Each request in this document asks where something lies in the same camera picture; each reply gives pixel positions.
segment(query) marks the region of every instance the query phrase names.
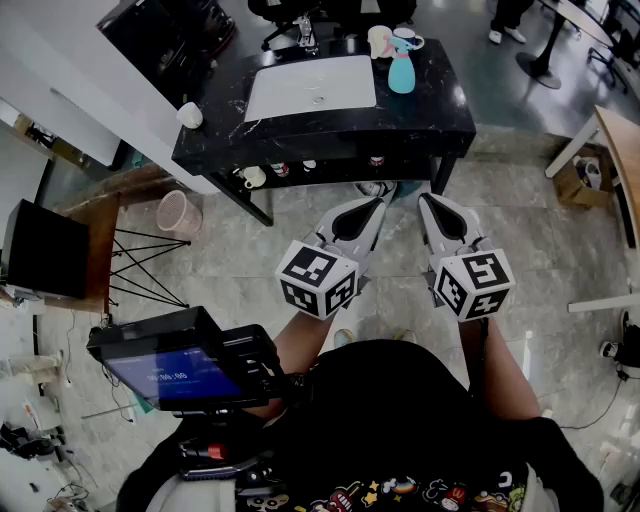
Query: desk leg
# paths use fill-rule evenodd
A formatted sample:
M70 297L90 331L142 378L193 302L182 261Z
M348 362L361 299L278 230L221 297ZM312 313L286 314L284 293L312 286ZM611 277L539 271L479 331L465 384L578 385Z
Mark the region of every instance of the desk leg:
M589 300L586 302L573 302L569 304L568 309L569 313L579 313L580 311L626 308L629 306L640 306L640 293L631 293L629 295L623 295L622 297Z
M453 166L456 165L457 158L453 156L443 156L440 159L440 166L438 167L438 174L435 179L431 180L431 192L434 194L442 195L444 187L447 186Z
M536 58L535 55L526 52L520 52L516 55L516 61L522 71L550 89L560 89L560 87L562 87L560 79L549 69L549 59L551 58L551 50L553 50L553 45L556 44L556 39L563 24L564 18L556 13L549 42L539 57Z
M589 142L591 137L598 132L598 129L598 121L596 120L596 115L593 114L587 121L587 124L580 129L578 135L576 135L573 140L566 145L551 165L545 169L545 176L547 178L553 178L560 169L562 169L564 164L571 160L578 150Z
M204 177L207 178L216 187L218 187L225 196L227 196L237 205L241 206L246 212L249 212L265 226L273 226L273 218L269 217L266 213L264 213L260 208L258 208L251 202L250 192L239 192L233 185L229 183L229 181L224 176L217 172L205 174Z

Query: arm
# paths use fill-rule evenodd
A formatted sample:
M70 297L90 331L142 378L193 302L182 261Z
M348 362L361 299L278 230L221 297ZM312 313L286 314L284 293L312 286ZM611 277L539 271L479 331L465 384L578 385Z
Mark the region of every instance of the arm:
M280 357L282 371L288 373L307 373L313 366L329 333L335 315L326 320L318 320L304 313L296 313L274 343ZM284 402L275 398L264 407L245 409L264 419L272 419L284 410Z
M480 396L488 411L505 420L526 420L540 416L540 406L529 382L520 371L507 348L493 318L489 319L489 332L482 360L481 323L465 322L459 325L464 358L469 379L479 377Z

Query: cartoon print shirt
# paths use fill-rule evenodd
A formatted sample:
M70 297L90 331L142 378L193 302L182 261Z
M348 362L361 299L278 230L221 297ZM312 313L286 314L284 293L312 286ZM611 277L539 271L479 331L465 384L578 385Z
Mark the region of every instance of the cartoon print shirt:
M398 341L322 356L314 400L283 418L286 494L237 510L602 510L598 481L557 425L500 421L435 356Z

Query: blue spray bottle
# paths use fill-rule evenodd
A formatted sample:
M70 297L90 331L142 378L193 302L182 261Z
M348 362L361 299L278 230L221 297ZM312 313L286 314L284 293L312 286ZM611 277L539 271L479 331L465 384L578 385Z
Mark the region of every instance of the blue spray bottle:
M416 72L409 58L409 50L418 47L399 37L389 38L389 44L397 50L389 69L389 88L398 94L408 94L416 87Z

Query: monitor display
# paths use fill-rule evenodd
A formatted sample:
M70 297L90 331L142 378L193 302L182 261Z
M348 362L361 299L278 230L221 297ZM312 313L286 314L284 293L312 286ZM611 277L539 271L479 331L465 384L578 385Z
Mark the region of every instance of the monitor display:
M116 377L146 400L241 395L242 391L199 347L105 360Z

